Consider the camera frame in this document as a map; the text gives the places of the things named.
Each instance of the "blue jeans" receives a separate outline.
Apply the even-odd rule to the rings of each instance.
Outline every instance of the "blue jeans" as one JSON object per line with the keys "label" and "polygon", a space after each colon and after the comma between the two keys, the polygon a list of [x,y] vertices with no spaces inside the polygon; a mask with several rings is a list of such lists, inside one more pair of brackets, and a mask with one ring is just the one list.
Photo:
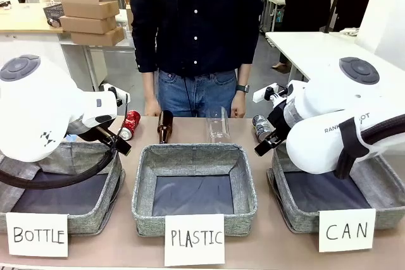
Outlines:
{"label": "blue jeans", "polygon": [[[189,91],[192,113],[184,80]],[[236,84],[234,70],[186,78],[159,71],[158,101],[162,110],[169,110],[174,116],[206,117],[209,110],[220,107],[224,107],[230,116]]]}

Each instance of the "dark navy shirt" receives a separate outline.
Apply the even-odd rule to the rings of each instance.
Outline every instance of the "dark navy shirt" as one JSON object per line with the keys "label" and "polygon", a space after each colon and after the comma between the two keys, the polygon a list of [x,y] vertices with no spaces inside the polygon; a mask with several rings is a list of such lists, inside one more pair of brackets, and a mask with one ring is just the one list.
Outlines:
{"label": "dark navy shirt", "polygon": [[260,0],[131,0],[139,71],[199,76],[252,63],[261,8]]}

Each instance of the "paper sign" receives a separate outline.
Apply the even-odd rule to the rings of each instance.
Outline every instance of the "paper sign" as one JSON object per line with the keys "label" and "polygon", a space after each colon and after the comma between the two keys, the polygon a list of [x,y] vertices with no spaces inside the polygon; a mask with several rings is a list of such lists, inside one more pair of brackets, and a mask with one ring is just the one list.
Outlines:
{"label": "paper sign", "polygon": [[223,214],[166,216],[165,266],[225,263]]}
{"label": "paper sign", "polygon": [[7,213],[11,255],[68,257],[66,214]]}
{"label": "paper sign", "polygon": [[319,252],[371,249],[375,209],[319,212]]}

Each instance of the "brown glass bottle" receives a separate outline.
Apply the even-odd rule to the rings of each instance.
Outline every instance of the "brown glass bottle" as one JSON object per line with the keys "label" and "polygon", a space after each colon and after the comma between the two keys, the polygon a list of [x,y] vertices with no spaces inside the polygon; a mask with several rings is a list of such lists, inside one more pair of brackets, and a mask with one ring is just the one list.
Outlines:
{"label": "brown glass bottle", "polygon": [[159,142],[167,144],[173,130],[173,113],[169,110],[164,110],[159,115],[158,133]]}

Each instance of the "foot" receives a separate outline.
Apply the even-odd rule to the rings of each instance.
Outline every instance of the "foot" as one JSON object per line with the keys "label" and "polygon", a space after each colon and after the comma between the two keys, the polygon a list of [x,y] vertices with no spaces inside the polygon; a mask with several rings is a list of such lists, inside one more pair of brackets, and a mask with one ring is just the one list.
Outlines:
{"label": "foot", "polygon": [[277,63],[275,66],[272,66],[273,69],[279,69],[287,66],[285,63]]}

